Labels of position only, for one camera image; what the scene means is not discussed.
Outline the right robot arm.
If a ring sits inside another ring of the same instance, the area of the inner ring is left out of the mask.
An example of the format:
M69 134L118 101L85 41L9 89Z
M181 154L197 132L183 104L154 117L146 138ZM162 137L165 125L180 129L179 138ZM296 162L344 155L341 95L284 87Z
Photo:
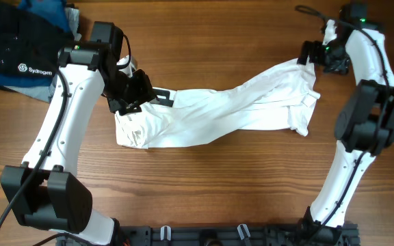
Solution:
M351 1L336 18L306 5L295 10L320 18L322 41L306 41L299 65L322 66L325 73L354 73L354 93L335 127L335 156L326 181L302 222L300 239L335 243L345 214L366 169L394 142L394 74L383 26L367 19L365 3Z

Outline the white polo shirt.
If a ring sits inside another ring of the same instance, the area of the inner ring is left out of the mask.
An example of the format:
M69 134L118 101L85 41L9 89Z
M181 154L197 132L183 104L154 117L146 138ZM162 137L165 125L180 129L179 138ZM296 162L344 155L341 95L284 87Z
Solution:
M139 113L116 115L120 146L183 148L209 144L236 130L289 129L305 137L319 93L315 66L277 64L233 89L178 90L171 107L146 102Z

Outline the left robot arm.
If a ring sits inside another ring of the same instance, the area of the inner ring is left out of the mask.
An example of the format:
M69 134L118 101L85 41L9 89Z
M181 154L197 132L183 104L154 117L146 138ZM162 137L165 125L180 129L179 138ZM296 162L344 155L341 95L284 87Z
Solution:
M139 113L144 103L172 104L131 57L119 62L128 44L115 24L97 21L87 42L60 49L51 64L55 92L36 140L20 165L1 173L5 213L19 225L51 231L60 243L129 244L118 220L96 211L91 192L77 179L79 150L100 97L118 115Z

